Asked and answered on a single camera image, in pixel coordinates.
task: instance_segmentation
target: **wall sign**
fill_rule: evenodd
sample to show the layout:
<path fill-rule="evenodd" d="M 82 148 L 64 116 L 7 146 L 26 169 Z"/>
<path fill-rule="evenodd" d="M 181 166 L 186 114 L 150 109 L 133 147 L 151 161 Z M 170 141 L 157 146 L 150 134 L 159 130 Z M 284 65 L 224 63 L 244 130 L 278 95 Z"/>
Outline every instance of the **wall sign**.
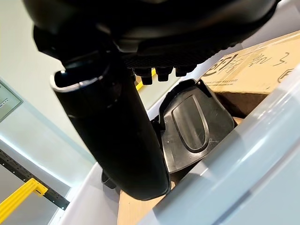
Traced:
<path fill-rule="evenodd" d="M 0 122 L 23 101 L 0 81 Z"/>

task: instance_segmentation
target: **cardboard box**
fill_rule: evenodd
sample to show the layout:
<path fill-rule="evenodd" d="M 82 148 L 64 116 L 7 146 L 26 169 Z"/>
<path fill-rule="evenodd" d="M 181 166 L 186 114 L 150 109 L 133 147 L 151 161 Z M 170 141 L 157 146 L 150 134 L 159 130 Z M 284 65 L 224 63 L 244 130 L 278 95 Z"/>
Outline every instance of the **cardboard box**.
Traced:
<path fill-rule="evenodd" d="M 300 31 L 229 54 L 201 79 L 232 116 L 245 118 L 300 63 Z"/>

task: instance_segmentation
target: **textured black surface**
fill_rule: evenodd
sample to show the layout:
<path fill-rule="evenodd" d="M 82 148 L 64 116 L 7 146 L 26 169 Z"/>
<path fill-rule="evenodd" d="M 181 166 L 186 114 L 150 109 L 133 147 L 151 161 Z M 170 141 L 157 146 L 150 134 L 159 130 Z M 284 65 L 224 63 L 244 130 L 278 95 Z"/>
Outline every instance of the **textured black surface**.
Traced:
<path fill-rule="evenodd" d="M 67 206 L 69 205 L 70 202 L 68 200 L 66 200 L 63 196 L 61 196 L 56 191 L 54 191 L 51 187 L 46 185 L 38 177 L 36 177 L 32 173 L 30 173 L 28 170 L 26 170 L 19 163 L 14 161 L 8 154 L 6 154 L 2 150 L 0 150 L 0 165 L 5 167 L 7 170 L 9 170 L 11 173 L 13 173 L 15 176 L 17 176 L 24 182 L 27 182 L 31 178 L 34 178 L 39 183 L 44 185 L 46 188 L 48 188 L 48 191 L 44 194 L 44 197 L 46 199 L 48 199 L 49 201 L 51 201 L 53 204 L 57 205 L 59 208 L 65 210 L 67 208 Z"/>

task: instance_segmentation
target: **yellow shelf bracket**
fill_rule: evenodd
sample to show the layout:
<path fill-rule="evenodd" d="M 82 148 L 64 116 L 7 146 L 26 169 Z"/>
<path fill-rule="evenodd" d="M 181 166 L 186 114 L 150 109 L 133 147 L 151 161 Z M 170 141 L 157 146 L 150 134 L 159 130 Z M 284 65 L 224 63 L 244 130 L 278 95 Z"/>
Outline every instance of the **yellow shelf bracket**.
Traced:
<path fill-rule="evenodd" d="M 10 197 L 0 203 L 0 224 L 32 193 L 42 197 L 48 188 L 31 178 Z"/>

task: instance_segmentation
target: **black tube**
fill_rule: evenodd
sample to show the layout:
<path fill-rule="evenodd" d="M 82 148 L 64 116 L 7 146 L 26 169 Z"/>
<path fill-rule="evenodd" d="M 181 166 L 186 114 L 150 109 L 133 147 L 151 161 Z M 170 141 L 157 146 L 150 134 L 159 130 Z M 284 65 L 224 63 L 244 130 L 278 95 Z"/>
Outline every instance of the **black tube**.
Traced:
<path fill-rule="evenodd" d="M 148 200 L 166 194 L 170 180 L 134 82 L 122 68 L 108 65 L 101 73 L 91 68 L 57 72 L 51 83 L 109 178 L 130 196 Z"/>

